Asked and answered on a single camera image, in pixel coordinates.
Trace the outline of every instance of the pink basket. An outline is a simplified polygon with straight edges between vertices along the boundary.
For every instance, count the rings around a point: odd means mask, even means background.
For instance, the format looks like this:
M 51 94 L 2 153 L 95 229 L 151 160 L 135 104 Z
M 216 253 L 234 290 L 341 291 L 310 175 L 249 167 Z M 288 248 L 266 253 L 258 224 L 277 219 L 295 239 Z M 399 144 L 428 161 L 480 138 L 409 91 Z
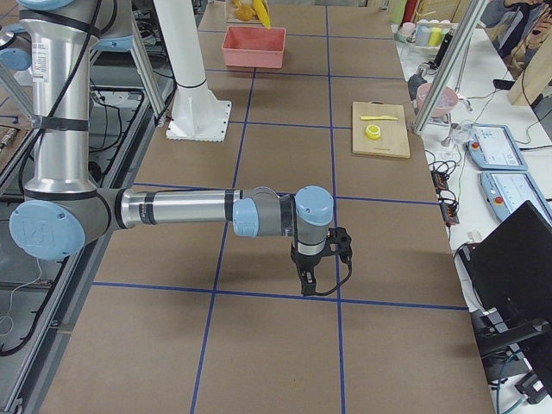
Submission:
M 285 28 L 229 26 L 223 43 L 226 66 L 280 69 L 284 61 Z

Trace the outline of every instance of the metal frame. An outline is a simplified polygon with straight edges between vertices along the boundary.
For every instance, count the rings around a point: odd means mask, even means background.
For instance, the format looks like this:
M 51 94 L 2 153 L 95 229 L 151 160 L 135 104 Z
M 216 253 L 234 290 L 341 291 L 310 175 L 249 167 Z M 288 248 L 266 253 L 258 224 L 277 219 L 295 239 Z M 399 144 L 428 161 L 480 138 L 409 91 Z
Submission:
M 462 18 L 460 25 L 453 36 L 452 42 L 445 53 L 439 72 L 433 80 L 430 93 L 425 98 L 422 108 L 420 108 L 416 119 L 414 120 L 412 125 L 414 134 L 422 134 L 423 129 L 428 124 L 431 113 L 436 107 L 437 101 L 442 95 L 442 91 L 447 86 L 447 82 L 449 81 L 452 71 L 455 69 L 456 61 L 460 57 L 462 51 L 464 51 L 469 44 L 472 38 L 472 33 L 474 32 L 475 26 L 479 22 L 481 15 L 485 10 L 486 4 L 486 0 L 472 0 L 469 4 L 466 14 Z

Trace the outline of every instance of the cardboard floor surface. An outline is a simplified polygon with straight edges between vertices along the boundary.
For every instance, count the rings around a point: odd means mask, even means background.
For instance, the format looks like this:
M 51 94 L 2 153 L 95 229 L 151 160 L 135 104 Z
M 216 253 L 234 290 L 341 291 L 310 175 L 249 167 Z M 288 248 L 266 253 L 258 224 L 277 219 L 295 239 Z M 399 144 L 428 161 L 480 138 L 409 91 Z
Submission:
M 290 240 L 223 223 L 115 234 L 41 413 L 494 412 L 421 141 L 408 160 L 352 155 L 354 100 L 413 117 L 385 12 L 271 11 L 284 67 L 228 69 L 223 4 L 209 5 L 199 35 L 210 88 L 234 102 L 227 138 L 158 130 L 135 187 L 324 186 L 352 279 L 302 298 Z M 320 289 L 346 271 L 324 260 Z

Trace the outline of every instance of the banana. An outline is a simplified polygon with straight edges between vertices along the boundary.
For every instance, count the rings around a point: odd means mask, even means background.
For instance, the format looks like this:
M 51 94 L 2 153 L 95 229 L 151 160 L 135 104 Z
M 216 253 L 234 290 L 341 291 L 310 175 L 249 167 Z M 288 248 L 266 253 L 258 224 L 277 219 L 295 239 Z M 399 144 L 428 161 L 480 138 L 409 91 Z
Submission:
M 270 15 L 268 15 L 268 10 L 262 0 L 253 0 L 253 8 L 257 13 L 259 21 L 265 28 L 270 28 Z

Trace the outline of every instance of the cutting board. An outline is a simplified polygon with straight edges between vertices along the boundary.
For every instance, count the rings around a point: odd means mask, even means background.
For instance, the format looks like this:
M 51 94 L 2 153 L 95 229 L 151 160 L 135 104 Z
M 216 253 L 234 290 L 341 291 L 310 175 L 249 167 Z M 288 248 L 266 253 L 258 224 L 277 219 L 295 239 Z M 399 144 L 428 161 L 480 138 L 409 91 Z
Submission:
M 361 121 L 361 116 L 390 115 L 398 121 Z M 369 139 L 364 131 L 369 124 L 381 129 L 381 138 Z M 400 105 L 353 102 L 353 152 L 355 154 L 410 158 L 405 110 Z

